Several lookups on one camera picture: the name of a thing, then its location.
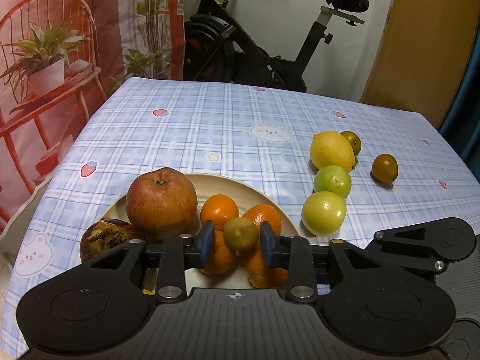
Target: printed fabric backdrop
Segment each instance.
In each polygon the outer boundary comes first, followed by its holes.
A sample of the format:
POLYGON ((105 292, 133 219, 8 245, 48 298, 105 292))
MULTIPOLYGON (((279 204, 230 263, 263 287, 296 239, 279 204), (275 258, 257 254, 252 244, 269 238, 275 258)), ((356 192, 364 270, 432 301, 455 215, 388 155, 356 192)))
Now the printed fabric backdrop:
POLYGON ((182 78, 183 0, 0 0, 0 232, 129 77, 182 78))

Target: checkered tablecloth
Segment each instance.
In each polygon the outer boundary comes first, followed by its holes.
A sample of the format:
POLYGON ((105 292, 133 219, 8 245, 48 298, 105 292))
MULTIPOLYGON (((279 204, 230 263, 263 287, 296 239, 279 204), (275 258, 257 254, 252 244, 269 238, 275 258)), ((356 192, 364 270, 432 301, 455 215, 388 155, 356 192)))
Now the checkered tablecloth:
POLYGON ((243 181, 277 202, 311 242, 327 241, 306 234, 300 220, 313 188, 311 138, 326 130, 362 140, 336 237, 364 247, 377 230, 448 216, 480 233, 480 185, 420 114, 269 88, 129 79, 82 131, 34 214, 7 292, 1 348, 14 358, 26 350, 15 322, 21 296, 79 264, 84 230, 156 168, 243 181), (384 152, 398 160, 393 188, 370 177, 384 152))

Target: beige plate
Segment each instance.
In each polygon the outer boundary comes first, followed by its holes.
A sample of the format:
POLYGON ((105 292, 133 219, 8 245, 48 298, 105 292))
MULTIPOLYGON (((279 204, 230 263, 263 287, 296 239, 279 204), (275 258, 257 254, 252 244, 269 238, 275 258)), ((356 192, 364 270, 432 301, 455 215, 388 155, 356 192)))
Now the beige plate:
MULTIPOLYGON (((282 235, 295 236, 298 232, 293 225, 290 218, 284 211, 275 204, 267 195, 257 191, 251 186, 233 180, 231 178, 209 175, 204 173, 187 173, 186 177, 192 182, 197 192, 198 208, 196 218, 192 221, 188 232, 195 234, 200 229, 200 210, 205 200, 210 196, 216 194, 224 194, 231 197, 240 210, 240 215, 243 215, 246 210, 257 204, 269 204, 277 209, 282 219, 282 235)), ((128 222, 125 211, 125 196, 119 198, 111 207, 102 215, 102 219, 121 219, 128 222)), ((154 290, 156 274, 151 270, 145 278, 143 287, 147 290, 154 290)), ((189 269, 185 272, 185 279, 187 283, 187 293, 193 287, 202 288, 252 288, 248 281, 245 268, 241 261, 237 261, 234 267, 228 272, 219 275, 207 275, 198 269, 189 269)))

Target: red apple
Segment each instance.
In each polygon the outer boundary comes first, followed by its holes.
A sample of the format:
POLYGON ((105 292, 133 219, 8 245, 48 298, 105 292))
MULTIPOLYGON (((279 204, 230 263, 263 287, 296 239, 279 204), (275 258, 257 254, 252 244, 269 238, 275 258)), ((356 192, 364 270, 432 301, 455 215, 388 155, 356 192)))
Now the red apple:
POLYGON ((120 219, 102 219, 87 228, 80 240, 80 261, 97 257, 128 239, 141 239, 145 236, 128 222, 120 219))
POLYGON ((125 209, 130 222, 149 241, 159 242, 183 233, 195 217, 197 204, 191 181, 175 169, 161 168, 133 181, 125 209))

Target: citrus fruit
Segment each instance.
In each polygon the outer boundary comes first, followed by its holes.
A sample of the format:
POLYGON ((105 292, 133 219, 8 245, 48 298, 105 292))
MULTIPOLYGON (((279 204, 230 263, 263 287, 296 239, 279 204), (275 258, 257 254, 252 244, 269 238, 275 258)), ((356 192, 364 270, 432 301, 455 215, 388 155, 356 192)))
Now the citrus fruit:
POLYGON ((313 179, 315 192, 329 191, 346 199, 352 189, 352 181, 344 168, 328 165, 320 169, 313 179))
POLYGON ((339 195, 322 191, 310 195, 301 210, 305 227, 316 236, 335 233, 347 214, 347 205, 339 195))
POLYGON ((391 154, 380 154, 371 165, 371 174, 381 183, 393 183, 398 177, 397 160, 391 154))
POLYGON ((239 214, 239 208, 232 198, 227 195, 213 195, 203 203, 200 222, 203 225, 210 220, 214 223, 215 230, 223 231, 225 223, 239 214))
POLYGON ((270 226, 275 234, 278 236, 280 235, 282 220, 278 214, 278 211, 272 206, 269 206, 268 204, 257 204, 256 206, 253 206, 247 210, 243 216, 253 221, 253 223, 255 223, 259 229, 260 223, 270 223, 270 226))
POLYGON ((355 168, 355 155, 349 141, 335 131, 324 131, 313 136, 310 159, 317 169, 338 165, 350 172, 355 168))
POLYGON ((232 218, 223 227, 225 244, 238 252, 249 251, 258 242, 258 228, 249 218, 232 218))
POLYGON ((359 136, 352 131, 342 131, 340 135, 344 136, 345 139, 349 141, 349 144, 353 149, 353 154, 356 157, 360 153, 360 150, 362 150, 362 141, 359 136))
POLYGON ((222 274, 230 269, 236 256, 237 254, 225 244, 223 232, 216 231, 212 254, 207 266, 201 271, 209 275, 222 274))
POLYGON ((257 246, 245 263, 248 279, 255 288, 282 288, 289 278, 289 272, 283 268, 269 269, 263 263, 262 251, 257 246))

